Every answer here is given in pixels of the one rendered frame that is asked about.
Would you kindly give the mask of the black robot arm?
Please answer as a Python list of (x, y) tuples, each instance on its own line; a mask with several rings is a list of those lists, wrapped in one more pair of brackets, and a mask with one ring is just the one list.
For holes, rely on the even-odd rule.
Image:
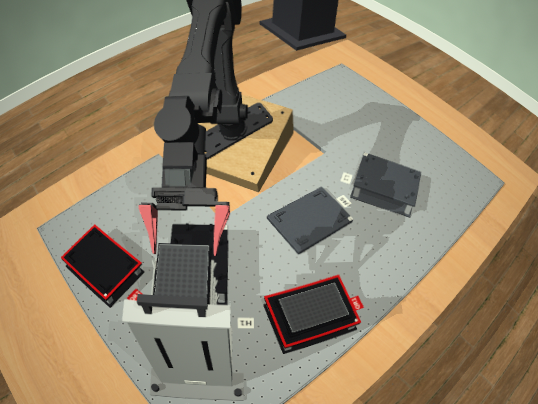
[[(273, 122), (261, 103), (241, 104), (232, 49), (241, 0), (186, 1), (192, 15), (186, 49), (154, 120), (165, 142), (162, 188), (206, 188), (207, 159)], [(197, 123), (218, 125), (206, 131)]]

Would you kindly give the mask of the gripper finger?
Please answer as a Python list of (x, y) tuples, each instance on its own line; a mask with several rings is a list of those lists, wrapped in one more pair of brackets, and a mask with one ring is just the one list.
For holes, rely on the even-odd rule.
[[(219, 237), (221, 237), (225, 225), (230, 216), (230, 207), (227, 205), (216, 205), (215, 225), (214, 225), (214, 256), (217, 256)], [(222, 232), (221, 232), (222, 231)], [(221, 235), (220, 235), (221, 233)]]
[(152, 253), (156, 254), (158, 210), (151, 205), (139, 205), (139, 211), (148, 231)]

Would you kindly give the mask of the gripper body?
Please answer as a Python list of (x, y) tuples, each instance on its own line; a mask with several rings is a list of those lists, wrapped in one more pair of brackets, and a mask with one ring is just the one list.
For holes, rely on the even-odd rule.
[(186, 211), (187, 206), (216, 207), (216, 205), (227, 205), (230, 207), (230, 202), (218, 201), (217, 188), (153, 187), (151, 197), (156, 198), (157, 205), (154, 203), (141, 203), (141, 205), (151, 205), (157, 210), (180, 211)]

